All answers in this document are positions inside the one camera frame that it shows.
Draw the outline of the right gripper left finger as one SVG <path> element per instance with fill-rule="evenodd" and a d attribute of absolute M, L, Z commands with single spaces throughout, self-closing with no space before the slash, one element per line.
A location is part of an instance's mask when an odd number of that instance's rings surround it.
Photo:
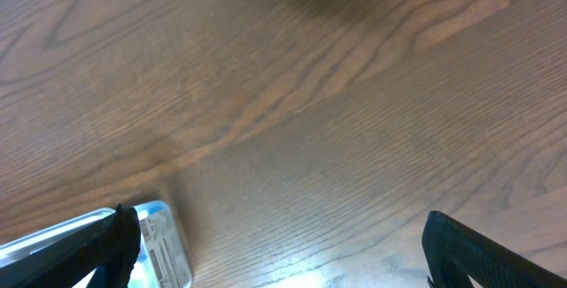
<path fill-rule="evenodd" d="M 89 287 L 128 285 L 141 249 L 132 206 L 117 205 L 102 220 L 1 269 L 3 287 L 72 287 L 92 275 Z"/>

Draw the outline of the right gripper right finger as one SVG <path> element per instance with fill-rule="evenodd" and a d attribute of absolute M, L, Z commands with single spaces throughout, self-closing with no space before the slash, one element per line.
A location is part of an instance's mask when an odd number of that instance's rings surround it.
<path fill-rule="evenodd" d="M 440 211 L 429 212 L 422 247 L 430 287 L 564 287 L 566 280 Z"/>

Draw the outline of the blue medicine box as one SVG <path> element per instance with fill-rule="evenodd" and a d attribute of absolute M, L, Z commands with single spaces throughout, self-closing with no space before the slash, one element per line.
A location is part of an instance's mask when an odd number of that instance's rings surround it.
<path fill-rule="evenodd" d="M 128 288 L 188 288 L 192 274 L 169 206 L 154 200 L 135 206 L 141 248 Z"/>

